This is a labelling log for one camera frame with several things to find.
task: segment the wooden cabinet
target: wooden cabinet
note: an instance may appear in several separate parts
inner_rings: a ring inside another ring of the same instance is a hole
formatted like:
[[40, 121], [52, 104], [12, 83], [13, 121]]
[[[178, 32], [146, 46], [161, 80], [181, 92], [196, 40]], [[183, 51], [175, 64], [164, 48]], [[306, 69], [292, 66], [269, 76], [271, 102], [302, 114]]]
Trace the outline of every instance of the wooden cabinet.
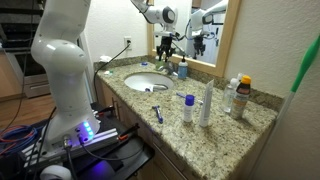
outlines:
[[183, 180], [186, 178], [184, 164], [174, 156], [173, 152], [165, 146], [153, 133], [152, 130], [126, 105], [115, 93], [103, 82], [99, 82], [101, 90], [98, 91], [100, 103], [116, 109], [117, 117], [126, 126], [131, 127], [139, 123], [138, 135], [155, 150], [154, 158], [138, 171], [139, 180]]
[[4, 52], [0, 52], [0, 101], [21, 93], [21, 85]]

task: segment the white bottle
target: white bottle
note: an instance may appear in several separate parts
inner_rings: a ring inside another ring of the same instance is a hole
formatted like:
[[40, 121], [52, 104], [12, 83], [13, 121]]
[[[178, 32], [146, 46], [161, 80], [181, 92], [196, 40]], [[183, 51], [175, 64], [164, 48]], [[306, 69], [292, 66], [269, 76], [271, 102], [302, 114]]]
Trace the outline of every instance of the white bottle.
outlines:
[[213, 82], [214, 80], [210, 81], [206, 85], [206, 92], [204, 95], [204, 101], [201, 108], [201, 115], [199, 125], [201, 127], [208, 126], [209, 117], [210, 117], [210, 108], [211, 108], [211, 99], [212, 99], [212, 92], [213, 92]]
[[194, 105], [194, 96], [190, 94], [186, 95], [186, 101], [184, 103], [184, 113], [183, 113], [183, 120], [185, 122], [192, 121], [193, 105]]
[[238, 79], [232, 78], [230, 81], [230, 84], [226, 86], [224, 89], [223, 97], [222, 97], [222, 103], [221, 103], [221, 109], [226, 112], [230, 113], [231, 111], [231, 105], [233, 97], [236, 93], [236, 88], [238, 86]]

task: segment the backsplash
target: backsplash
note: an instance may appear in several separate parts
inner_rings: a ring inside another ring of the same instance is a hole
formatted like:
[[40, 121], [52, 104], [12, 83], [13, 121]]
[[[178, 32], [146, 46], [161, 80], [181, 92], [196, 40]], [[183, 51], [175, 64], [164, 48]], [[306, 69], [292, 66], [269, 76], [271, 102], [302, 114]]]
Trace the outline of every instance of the backsplash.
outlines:
[[[136, 64], [141, 62], [149, 62], [154, 63], [154, 57], [152, 56], [139, 56], [139, 57], [130, 57], [130, 58], [123, 58], [123, 59], [116, 59], [114, 61], [111, 61], [110, 64], [106, 65], [102, 70], [106, 70], [108, 68], [112, 67], [118, 67], [118, 66], [125, 66], [130, 64]], [[103, 62], [95, 62], [94, 63], [94, 69], [97, 70], [99, 67], [101, 67], [104, 63]], [[211, 74], [207, 74], [204, 72], [200, 72], [195, 69], [188, 69], [188, 77], [195, 79], [197, 81], [200, 81], [202, 83], [208, 83], [212, 79], [214, 79], [214, 87], [224, 90], [224, 87], [229, 83], [227, 79], [220, 78], [213, 76]], [[280, 110], [283, 98], [277, 97], [275, 95], [265, 93], [256, 89], [251, 90], [250, 94], [250, 101], [260, 104], [264, 107], [273, 109], [275, 111]]]

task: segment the wooden drawer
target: wooden drawer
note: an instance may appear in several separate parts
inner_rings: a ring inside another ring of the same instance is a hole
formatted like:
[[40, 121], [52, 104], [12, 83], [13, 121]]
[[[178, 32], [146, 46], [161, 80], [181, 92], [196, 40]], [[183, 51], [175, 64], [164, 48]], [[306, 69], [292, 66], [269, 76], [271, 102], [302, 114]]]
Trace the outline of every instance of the wooden drawer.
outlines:
[[153, 144], [166, 156], [168, 161], [179, 171], [184, 179], [201, 179], [180, 159], [171, 148], [166, 146], [157, 136], [153, 135]]
[[155, 156], [153, 159], [154, 163], [154, 175], [159, 174], [157, 171], [160, 171], [164, 179], [174, 179], [174, 180], [185, 180], [186, 178], [182, 175], [179, 169], [168, 159], [168, 157], [160, 150], [160, 148], [154, 144]]

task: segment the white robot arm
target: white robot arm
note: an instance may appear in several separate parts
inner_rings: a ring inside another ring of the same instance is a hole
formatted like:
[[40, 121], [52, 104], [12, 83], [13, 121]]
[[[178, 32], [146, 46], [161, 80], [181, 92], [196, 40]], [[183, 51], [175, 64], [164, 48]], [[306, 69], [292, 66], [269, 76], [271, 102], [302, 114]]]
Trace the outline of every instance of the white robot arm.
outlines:
[[57, 107], [42, 139], [44, 158], [61, 149], [64, 136], [68, 135], [75, 147], [80, 144], [79, 134], [89, 142], [100, 128], [85, 88], [88, 59], [74, 44], [84, 30], [89, 7], [90, 0], [47, 0], [31, 47], [33, 58], [46, 70]]
[[194, 40], [194, 58], [197, 54], [203, 55], [205, 51], [205, 44], [203, 44], [203, 37], [210, 35], [210, 32], [203, 29], [203, 25], [212, 24], [213, 16], [215, 14], [225, 13], [228, 6], [228, 0], [222, 0], [218, 4], [212, 6], [207, 10], [198, 10], [191, 15], [190, 18], [190, 28], [189, 36], [191, 34]]
[[175, 36], [178, 10], [169, 6], [149, 6], [144, 0], [131, 0], [150, 24], [162, 24], [163, 31], [154, 32], [156, 36]]
[[150, 24], [161, 24], [163, 31], [155, 31], [155, 36], [162, 36], [161, 45], [157, 46], [157, 54], [161, 60], [162, 54], [165, 53], [165, 61], [174, 53], [171, 48], [173, 38], [176, 38], [175, 25], [178, 18], [178, 10], [169, 6], [149, 6], [148, 1], [131, 0], [136, 8], [143, 14]]
[[203, 25], [213, 22], [213, 15], [224, 13], [228, 6], [228, 0], [222, 0], [218, 4], [207, 10], [199, 9], [191, 15], [190, 28], [192, 36], [198, 36], [206, 32], [203, 31]]

